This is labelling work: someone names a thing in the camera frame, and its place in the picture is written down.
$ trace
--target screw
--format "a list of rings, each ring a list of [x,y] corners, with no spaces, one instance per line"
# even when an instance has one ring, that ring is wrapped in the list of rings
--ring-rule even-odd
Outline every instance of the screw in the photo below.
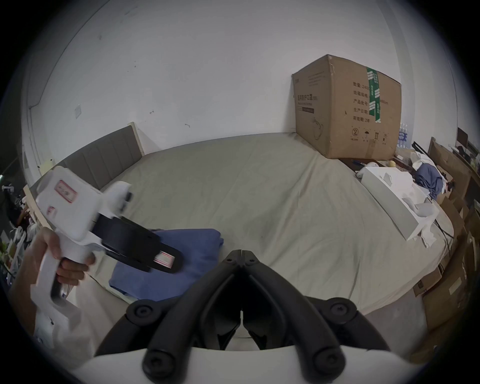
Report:
[[[313,364],[320,373],[336,373],[342,372],[345,359],[335,348],[327,348],[315,355]]]
[[[151,351],[144,361],[143,369],[155,378],[169,377],[175,371],[175,360],[166,352]]]
[[[330,307],[330,311],[337,316],[343,316],[348,312],[348,307],[345,304],[338,303]]]
[[[141,307],[138,307],[135,309],[135,315],[140,318],[145,318],[148,317],[152,314],[152,308],[150,308],[147,305],[142,305]]]

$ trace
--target hand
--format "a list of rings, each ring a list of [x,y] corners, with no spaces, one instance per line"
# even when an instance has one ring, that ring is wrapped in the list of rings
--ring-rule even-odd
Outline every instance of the hand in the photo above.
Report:
[[[31,335],[35,329],[36,306],[30,300],[30,285],[36,282],[47,248],[50,249],[55,259],[62,259],[59,237],[51,229],[42,228],[25,251],[24,261],[9,291],[12,308],[20,323]],[[88,266],[94,262],[93,255],[87,258],[85,264],[63,259],[57,270],[57,280],[63,284],[78,285],[79,280],[85,277],[84,273],[88,271]]]
[[[25,261],[31,260],[36,275],[40,270],[43,255],[50,249],[52,256],[57,260],[62,260],[60,249],[60,240],[55,232],[51,229],[43,227],[35,236],[30,247],[25,251]],[[85,272],[88,271],[88,266],[95,262],[93,254],[86,259],[85,264],[77,263],[70,259],[63,259],[57,269],[57,280],[62,284],[78,285],[79,280],[85,278]]]

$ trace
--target white wall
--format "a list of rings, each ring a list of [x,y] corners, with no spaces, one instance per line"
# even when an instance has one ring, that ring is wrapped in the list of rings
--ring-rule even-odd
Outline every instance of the white wall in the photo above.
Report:
[[[456,90],[458,127],[468,134],[468,140],[480,148],[480,114],[476,95],[462,67],[452,53],[448,53]]]
[[[452,73],[438,34],[407,4],[391,2],[402,28],[413,69],[415,119],[413,140],[425,150],[434,136],[455,144],[456,95]]]
[[[93,3],[91,10],[103,2]],[[451,96],[438,96],[453,87],[443,47],[412,10],[388,3],[413,68],[414,139],[428,147],[433,135],[453,144],[456,111]],[[59,34],[65,26],[55,28]],[[110,0],[76,33],[30,109],[38,161],[61,161],[130,121],[160,149],[293,131],[290,75],[327,53],[402,81],[394,40],[373,0]],[[45,50],[34,60],[48,56]],[[474,114],[464,115],[473,126]]]

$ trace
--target white plastic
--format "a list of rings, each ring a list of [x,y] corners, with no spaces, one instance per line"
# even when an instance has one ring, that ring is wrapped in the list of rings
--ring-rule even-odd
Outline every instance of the white plastic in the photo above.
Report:
[[[38,187],[36,203],[42,214],[56,228],[62,257],[84,264],[91,251],[104,247],[91,231],[98,214],[119,216],[125,208],[130,184],[113,183],[105,193],[83,181],[70,170],[57,166],[50,170]],[[52,290],[59,260],[50,250],[45,253],[37,281],[30,287],[30,297],[38,310],[53,323],[72,329],[80,321],[80,310]]]
[[[342,346],[346,366],[332,382],[356,384],[406,383],[420,371],[392,352]],[[146,349],[98,356],[72,373],[86,384],[151,384],[142,371]],[[221,351],[192,348],[186,377],[189,383],[307,383],[301,374],[294,346],[252,350]]]
[[[425,226],[430,228],[439,210],[433,205],[431,215],[420,217],[410,209],[404,198],[411,199],[413,204],[431,203],[408,172],[388,167],[363,169],[361,183],[392,218],[405,240],[417,236]],[[384,180],[386,174],[389,174],[391,185]]]

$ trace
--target cardboard box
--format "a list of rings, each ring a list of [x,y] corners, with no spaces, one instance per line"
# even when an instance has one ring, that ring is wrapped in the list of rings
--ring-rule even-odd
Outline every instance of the cardboard box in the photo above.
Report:
[[[429,332],[408,360],[414,364],[425,364],[431,361],[435,353],[443,347],[445,342],[447,342],[454,333],[462,314],[463,312],[455,315],[446,323]]]
[[[327,158],[389,160],[400,130],[401,86],[331,55],[293,75],[297,134]]]
[[[468,207],[465,204],[465,201],[458,195],[458,193],[453,190],[450,193],[449,200],[453,202],[454,207],[460,213],[462,220],[466,220],[468,215]]]
[[[450,320],[466,307],[475,278],[477,246],[470,233],[452,257],[434,289],[423,296],[429,331]]]
[[[445,198],[442,201],[442,204],[440,204],[440,207],[452,222],[453,233],[450,235],[453,235],[454,239],[450,245],[450,252],[447,251],[435,270],[422,277],[420,281],[414,285],[413,292],[415,296],[427,292],[440,281],[448,263],[450,262],[450,257],[455,253],[459,240],[461,241],[467,237],[464,221],[460,216],[460,213],[458,213],[457,209],[455,208],[453,202],[450,199]]]
[[[480,204],[477,200],[474,200],[466,219],[465,229],[472,233],[472,236],[476,239],[480,239]]]
[[[437,167],[440,166],[452,176],[455,181],[455,191],[461,198],[464,198],[470,183],[471,170],[468,166],[447,148],[437,144],[434,137],[430,140],[428,156]]]

